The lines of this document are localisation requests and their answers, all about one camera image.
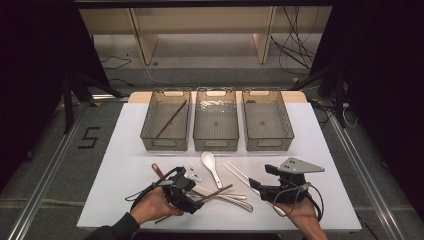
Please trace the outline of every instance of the white spoon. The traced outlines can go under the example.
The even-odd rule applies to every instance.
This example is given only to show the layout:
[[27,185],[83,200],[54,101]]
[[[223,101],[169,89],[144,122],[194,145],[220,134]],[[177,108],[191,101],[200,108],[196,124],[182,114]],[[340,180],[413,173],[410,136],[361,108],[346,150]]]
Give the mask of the white spoon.
[[215,156],[211,152],[202,153],[202,162],[203,164],[211,171],[213,177],[215,178],[216,186],[218,189],[222,188],[221,179],[219,179],[218,173],[215,168]]

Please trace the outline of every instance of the person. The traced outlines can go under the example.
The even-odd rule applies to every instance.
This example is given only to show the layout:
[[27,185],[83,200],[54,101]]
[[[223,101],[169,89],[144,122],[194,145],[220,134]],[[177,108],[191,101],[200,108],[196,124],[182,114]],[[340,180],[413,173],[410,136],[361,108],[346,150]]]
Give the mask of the person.
[[[275,205],[284,212],[290,212],[292,210],[292,206],[289,204],[275,203]],[[184,212],[182,210],[169,205],[162,188],[157,187],[147,193],[131,212],[125,213],[116,224],[113,226],[102,226],[84,239],[129,240],[132,239],[134,233],[140,228],[140,225],[147,221],[154,221],[167,216],[181,216],[183,214]],[[314,206],[309,199],[305,198],[300,203],[295,204],[288,218],[304,234],[306,239],[327,239],[315,215]]]

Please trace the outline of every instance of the black tape mark on floor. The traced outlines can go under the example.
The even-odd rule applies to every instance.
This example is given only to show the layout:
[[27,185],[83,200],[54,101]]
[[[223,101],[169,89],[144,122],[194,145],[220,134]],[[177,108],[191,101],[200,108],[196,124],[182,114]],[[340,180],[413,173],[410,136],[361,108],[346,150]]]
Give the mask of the black tape mark on floor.
[[99,129],[100,129],[100,127],[88,127],[87,130],[85,130],[84,137],[82,137],[82,140],[92,140],[93,143],[90,146],[78,146],[78,149],[94,148],[94,146],[96,145],[98,137],[87,137],[87,135],[88,135],[88,132],[90,130],[99,130]]

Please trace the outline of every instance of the person's right hand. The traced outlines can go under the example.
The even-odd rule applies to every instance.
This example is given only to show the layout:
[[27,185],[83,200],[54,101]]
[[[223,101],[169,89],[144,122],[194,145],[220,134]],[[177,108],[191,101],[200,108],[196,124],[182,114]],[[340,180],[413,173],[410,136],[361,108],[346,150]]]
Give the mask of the person's right hand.
[[308,198],[304,198],[301,202],[294,204],[294,208],[292,204],[274,203],[274,205],[288,214],[287,217],[308,240],[327,239],[319,225],[314,205]]
[[146,194],[141,201],[131,210],[130,214],[138,224],[157,220],[167,216],[181,216],[184,212],[169,205],[161,187],[157,187]]

